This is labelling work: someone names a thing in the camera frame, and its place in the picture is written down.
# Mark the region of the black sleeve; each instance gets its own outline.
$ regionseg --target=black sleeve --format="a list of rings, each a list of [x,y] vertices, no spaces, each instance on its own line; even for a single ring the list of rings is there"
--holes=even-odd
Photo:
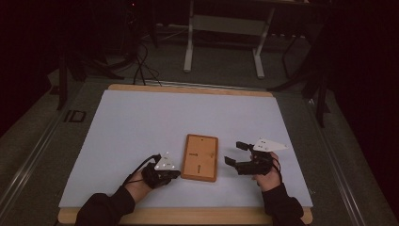
[[[284,184],[262,192],[262,196],[264,211],[272,217],[274,226],[305,225],[302,206],[296,198],[288,196]]]
[[[114,226],[123,215],[135,210],[136,202],[124,186],[108,197],[103,193],[92,195],[77,214],[77,226]]]

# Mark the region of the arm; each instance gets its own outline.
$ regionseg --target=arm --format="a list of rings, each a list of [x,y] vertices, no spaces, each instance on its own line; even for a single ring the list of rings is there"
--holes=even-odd
[[[278,166],[278,157],[271,153],[276,159],[275,166]],[[289,197],[285,185],[281,182],[277,169],[272,168],[266,175],[254,175],[253,179],[258,182],[262,191],[264,211],[272,216],[275,226],[297,226],[305,225],[301,220],[303,209],[296,198]]]
[[[133,183],[121,186],[111,197],[102,193],[92,195],[77,214],[75,225],[117,225],[124,215],[133,213],[136,203],[152,190],[141,180],[139,171],[129,180]]]

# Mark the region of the white desk leg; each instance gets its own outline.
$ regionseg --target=white desk leg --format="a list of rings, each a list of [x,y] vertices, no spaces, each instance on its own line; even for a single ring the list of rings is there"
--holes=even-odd
[[[190,1],[190,18],[188,19],[188,43],[185,51],[185,60],[183,71],[185,73],[191,72],[191,62],[193,60],[193,16],[194,16],[194,0]]]
[[[275,8],[270,9],[269,15],[267,16],[267,21],[264,23],[263,32],[261,35],[261,41],[259,42],[258,48],[252,50],[253,59],[255,61],[256,74],[258,75],[259,79],[264,79],[264,72],[263,72],[262,60],[261,60],[261,51],[263,48],[264,41],[266,40],[267,31],[269,30],[270,23],[272,22],[272,19],[273,19],[274,11],[275,11]]]

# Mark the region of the person's left hand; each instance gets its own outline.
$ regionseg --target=person's left hand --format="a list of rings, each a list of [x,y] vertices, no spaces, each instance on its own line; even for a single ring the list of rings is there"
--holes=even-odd
[[[130,195],[133,197],[136,203],[140,202],[144,197],[147,196],[152,189],[143,181],[143,175],[141,175],[141,170],[136,172],[129,182],[125,185],[125,188],[129,191]]]

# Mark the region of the hand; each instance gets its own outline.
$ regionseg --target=hand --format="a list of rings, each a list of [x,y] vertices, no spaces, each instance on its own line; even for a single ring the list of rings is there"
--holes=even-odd
[[[129,191],[136,203],[140,202],[148,193],[150,193],[150,191],[152,191],[152,189],[143,181],[141,170],[136,172],[129,182],[132,183],[126,184],[125,188]]]
[[[270,153],[273,158],[279,160],[279,157],[275,153]],[[279,167],[279,163],[276,160],[273,160],[273,164],[276,167]],[[252,180],[256,180],[258,182],[259,187],[261,188],[261,191],[268,191],[276,186],[279,186],[281,184],[280,178],[279,178],[279,173],[278,171],[272,167],[272,169],[267,173],[266,175],[254,175],[252,177]]]

